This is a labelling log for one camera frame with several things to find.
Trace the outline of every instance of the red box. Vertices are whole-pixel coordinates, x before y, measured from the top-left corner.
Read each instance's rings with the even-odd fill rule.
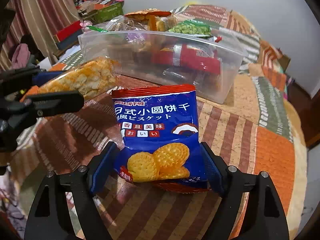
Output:
[[[132,129],[143,130],[143,124],[134,123]]]
[[[149,137],[160,137],[159,131],[149,131]]]
[[[163,123],[155,123],[155,130],[164,130]]]
[[[124,136],[135,137],[137,135],[136,130],[125,130]]]

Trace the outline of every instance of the blue snack bag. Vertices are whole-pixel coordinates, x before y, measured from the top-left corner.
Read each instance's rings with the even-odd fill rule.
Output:
[[[114,162],[119,176],[207,190],[193,85],[113,90],[112,98],[125,145]]]

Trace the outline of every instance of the clear plastic bag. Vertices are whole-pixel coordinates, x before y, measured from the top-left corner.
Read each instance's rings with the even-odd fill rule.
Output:
[[[90,100],[117,85],[116,65],[119,63],[109,57],[94,58],[50,80],[38,93],[78,90],[85,101]]]

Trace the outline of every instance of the round cracker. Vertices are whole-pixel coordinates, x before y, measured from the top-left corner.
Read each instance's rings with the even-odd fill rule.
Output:
[[[153,153],[161,173],[181,167],[189,157],[189,148],[183,143],[169,143]]]
[[[152,156],[147,152],[139,152],[128,159],[128,171],[132,174],[134,182],[157,180],[159,168]]]
[[[182,166],[169,173],[160,173],[158,179],[186,179],[189,176],[189,170]]]

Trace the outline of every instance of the biscuit package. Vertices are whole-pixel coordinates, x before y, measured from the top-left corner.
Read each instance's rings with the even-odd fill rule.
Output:
[[[125,145],[114,168],[123,179],[207,188],[193,85],[114,90],[112,98]]]
[[[117,64],[108,57],[97,57],[50,80],[39,88],[38,93],[78,90],[84,100],[90,100],[116,86],[113,69]]]

